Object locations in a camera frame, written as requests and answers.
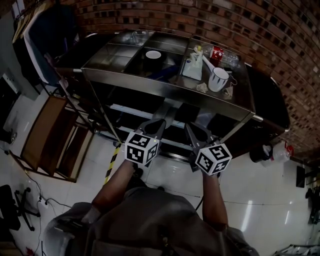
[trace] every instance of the yellow and black tape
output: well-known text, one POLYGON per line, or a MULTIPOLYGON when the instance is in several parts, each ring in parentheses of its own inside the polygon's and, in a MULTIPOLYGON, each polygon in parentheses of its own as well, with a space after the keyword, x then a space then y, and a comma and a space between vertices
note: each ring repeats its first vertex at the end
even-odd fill
POLYGON ((119 152, 119 149, 121 147, 121 144, 119 143, 118 146, 115 147, 115 150, 114 150, 114 153, 113 153, 113 156, 111 158, 111 161, 110 161, 110 165, 109 165, 109 169, 108 171, 106 172, 106 175, 105 175, 105 178, 104 178, 104 184, 106 184, 109 180, 109 176, 111 174, 111 171, 112 171, 112 168, 114 166, 114 163, 116 161, 116 158, 117 158, 117 155, 118 155, 118 152, 119 152))

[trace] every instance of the mug handle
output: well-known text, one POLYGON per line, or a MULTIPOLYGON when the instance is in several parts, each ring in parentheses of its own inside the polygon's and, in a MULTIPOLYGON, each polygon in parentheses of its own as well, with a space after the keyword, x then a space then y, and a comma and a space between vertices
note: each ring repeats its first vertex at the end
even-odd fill
POLYGON ((229 76, 232 77, 232 79, 235 81, 235 83, 230 82, 230 84, 231 84, 232 86, 236 86, 236 85, 238 84, 238 81, 237 81, 236 79, 234 79, 234 77, 233 77, 232 75, 229 74, 229 76))

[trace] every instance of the gray wall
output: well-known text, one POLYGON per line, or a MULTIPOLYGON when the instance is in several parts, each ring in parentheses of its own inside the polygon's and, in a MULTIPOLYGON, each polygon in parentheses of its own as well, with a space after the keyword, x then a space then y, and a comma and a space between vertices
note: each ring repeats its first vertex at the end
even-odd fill
POLYGON ((14 18, 9 11, 0 19, 0 75, 6 72, 8 77, 12 76, 10 78, 13 79, 15 87, 21 94, 35 100, 38 94, 22 75, 21 66, 12 45, 14 33, 14 18))

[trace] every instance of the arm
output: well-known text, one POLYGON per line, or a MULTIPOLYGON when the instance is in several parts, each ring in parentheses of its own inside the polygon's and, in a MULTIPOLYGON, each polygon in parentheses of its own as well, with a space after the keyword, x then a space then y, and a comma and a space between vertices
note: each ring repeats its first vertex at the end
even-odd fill
POLYGON ((225 203, 222 199, 217 175, 203 175, 203 220, 217 231, 228 226, 228 216, 225 203))
POLYGON ((124 198, 127 185, 134 172, 134 163, 124 160, 111 179, 104 184, 93 199, 92 205, 94 205, 100 213, 105 213, 117 206, 124 198))

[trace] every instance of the gray shirt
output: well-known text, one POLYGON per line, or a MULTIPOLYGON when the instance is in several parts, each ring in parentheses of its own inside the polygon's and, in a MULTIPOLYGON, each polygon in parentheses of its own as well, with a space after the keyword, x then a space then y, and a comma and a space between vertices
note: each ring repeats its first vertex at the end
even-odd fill
POLYGON ((129 190, 121 204, 87 227, 87 231, 61 228, 63 221, 80 221, 90 207, 75 204, 49 223, 46 249, 47 241, 53 240, 47 234, 60 225, 59 229, 70 237, 66 248, 69 255, 258 255, 238 229, 216 231, 200 219, 184 197, 146 187, 129 190))

